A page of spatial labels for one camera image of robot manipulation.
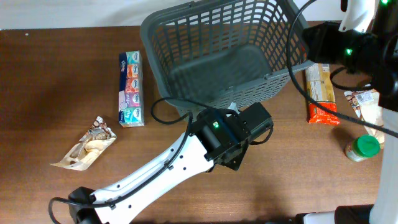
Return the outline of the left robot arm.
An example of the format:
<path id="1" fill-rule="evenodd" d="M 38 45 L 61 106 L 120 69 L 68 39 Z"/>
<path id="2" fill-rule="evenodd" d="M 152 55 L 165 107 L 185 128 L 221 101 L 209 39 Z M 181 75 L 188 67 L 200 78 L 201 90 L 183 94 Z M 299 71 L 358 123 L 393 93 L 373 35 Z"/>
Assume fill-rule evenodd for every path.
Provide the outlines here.
<path id="1" fill-rule="evenodd" d="M 181 182 L 220 165 L 238 170 L 256 138 L 273 131 L 269 112 L 254 103 L 243 111 L 205 109 L 167 150 L 131 175 L 103 189 L 69 194 L 75 223 L 130 223 Z"/>

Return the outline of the grey plastic shopping basket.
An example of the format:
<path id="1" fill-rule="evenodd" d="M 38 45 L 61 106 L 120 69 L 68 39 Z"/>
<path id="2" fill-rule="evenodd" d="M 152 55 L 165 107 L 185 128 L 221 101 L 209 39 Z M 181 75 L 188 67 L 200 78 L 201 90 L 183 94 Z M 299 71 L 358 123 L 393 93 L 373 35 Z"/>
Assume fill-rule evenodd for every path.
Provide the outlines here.
<path id="1" fill-rule="evenodd" d="M 179 114 L 268 100 L 311 66 L 293 1 L 191 1 L 147 16 L 141 40 L 161 96 Z"/>

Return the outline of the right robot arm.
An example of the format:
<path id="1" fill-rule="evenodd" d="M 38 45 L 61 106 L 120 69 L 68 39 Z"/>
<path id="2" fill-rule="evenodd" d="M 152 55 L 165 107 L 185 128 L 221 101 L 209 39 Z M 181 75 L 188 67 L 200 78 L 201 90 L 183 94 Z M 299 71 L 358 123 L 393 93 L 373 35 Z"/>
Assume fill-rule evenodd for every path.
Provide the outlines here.
<path id="1" fill-rule="evenodd" d="M 374 205 L 339 206 L 335 223 L 397 223 L 397 1 L 342 1 L 341 23 L 305 28 L 307 58 L 341 64 L 371 76 L 380 94 L 384 126 L 335 113 L 340 119 L 385 133 L 379 191 Z"/>

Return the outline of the green lidded jar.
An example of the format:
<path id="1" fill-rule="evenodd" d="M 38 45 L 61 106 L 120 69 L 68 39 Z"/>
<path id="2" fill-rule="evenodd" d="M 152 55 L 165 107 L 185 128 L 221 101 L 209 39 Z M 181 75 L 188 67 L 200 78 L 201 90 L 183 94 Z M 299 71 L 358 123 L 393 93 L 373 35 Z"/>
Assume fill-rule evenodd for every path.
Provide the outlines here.
<path id="1" fill-rule="evenodd" d="M 380 143 L 374 136 L 363 135 L 346 145 L 345 154 L 352 161 L 361 162 L 378 155 L 380 150 Z"/>

